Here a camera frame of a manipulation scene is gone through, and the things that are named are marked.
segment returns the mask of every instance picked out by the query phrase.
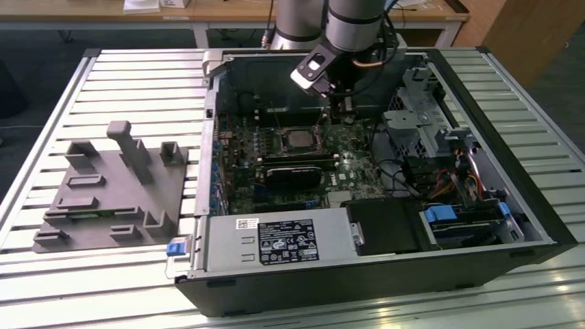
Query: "table leg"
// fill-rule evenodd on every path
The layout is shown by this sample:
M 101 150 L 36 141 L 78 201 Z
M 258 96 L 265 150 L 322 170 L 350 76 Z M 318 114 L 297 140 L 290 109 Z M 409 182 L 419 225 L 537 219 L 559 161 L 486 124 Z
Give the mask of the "table leg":
M 449 22 L 446 27 L 441 31 L 441 35 L 438 36 L 435 47 L 446 48 L 453 45 L 453 41 L 457 37 L 457 32 L 461 27 L 461 22 Z
M 206 22 L 192 23 L 190 29 L 193 30 L 196 47 L 200 49 L 209 48 L 209 40 L 208 40 L 209 25 L 208 25 L 208 23 Z
M 70 41 L 73 41 L 72 31 L 69 29 L 68 30 L 58 29 L 57 33 L 58 36 L 61 37 L 62 43 L 69 43 Z

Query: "wooden cabinet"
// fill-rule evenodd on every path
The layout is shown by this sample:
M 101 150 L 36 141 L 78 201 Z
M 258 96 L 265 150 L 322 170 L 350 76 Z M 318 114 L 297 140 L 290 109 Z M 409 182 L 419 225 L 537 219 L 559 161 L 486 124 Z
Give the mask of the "wooden cabinet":
M 461 0 L 470 19 L 453 45 L 486 46 L 527 88 L 585 20 L 585 0 Z

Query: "aluminum table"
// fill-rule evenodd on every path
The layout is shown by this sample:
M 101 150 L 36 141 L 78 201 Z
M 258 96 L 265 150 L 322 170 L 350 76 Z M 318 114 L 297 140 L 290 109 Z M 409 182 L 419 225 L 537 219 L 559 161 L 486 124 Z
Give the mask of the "aluminum table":
M 173 287 L 164 245 L 34 254 L 32 238 L 68 166 L 68 143 L 88 138 L 96 148 L 114 149 L 105 138 L 110 120 L 130 121 L 132 135 L 148 147 L 177 141 L 189 148 L 178 234 L 193 232 L 202 52 L 104 50 L 82 58 L 0 206 L 0 328 L 585 325 L 583 155 L 493 56 L 474 49 L 445 49 L 442 54 L 581 243 L 546 263 L 521 267 L 478 288 L 206 318 Z M 454 105 L 446 103 L 462 124 Z M 186 268 L 186 261 L 172 266 L 178 272 Z

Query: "blue tab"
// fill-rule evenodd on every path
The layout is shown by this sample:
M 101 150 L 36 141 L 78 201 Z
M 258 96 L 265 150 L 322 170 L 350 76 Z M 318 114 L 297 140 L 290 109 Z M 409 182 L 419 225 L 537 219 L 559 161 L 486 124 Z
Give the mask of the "blue tab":
M 497 206 L 499 208 L 499 211 L 502 212 L 503 217 L 511 214 L 510 208 L 507 207 L 507 204 L 505 202 L 499 202 Z
M 453 221 L 457 219 L 455 211 L 451 206 L 430 206 L 423 214 L 426 215 L 426 221 L 429 223 L 434 221 Z
M 435 214 L 431 213 L 431 210 L 430 210 L 430 209 L 426 209 L 426 210 L 423 211 L 423 216 L 426 217 L 426 222 L 429 222 L 429 223 L 431 223 L 433 221 L 437 220 L 437 218 L 435 218 Z
M 182 256 L 185 255 L 185 242 L 170 242 L 166 245 L 166 256 Z

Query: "power supply label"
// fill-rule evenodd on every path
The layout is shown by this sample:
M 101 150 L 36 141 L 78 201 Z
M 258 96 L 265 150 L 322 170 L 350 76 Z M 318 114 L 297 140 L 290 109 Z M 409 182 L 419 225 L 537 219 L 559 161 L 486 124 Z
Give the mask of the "power supply label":
M 275 265 L 318 260 L 313 220 L 258 223 L 259 263 Z

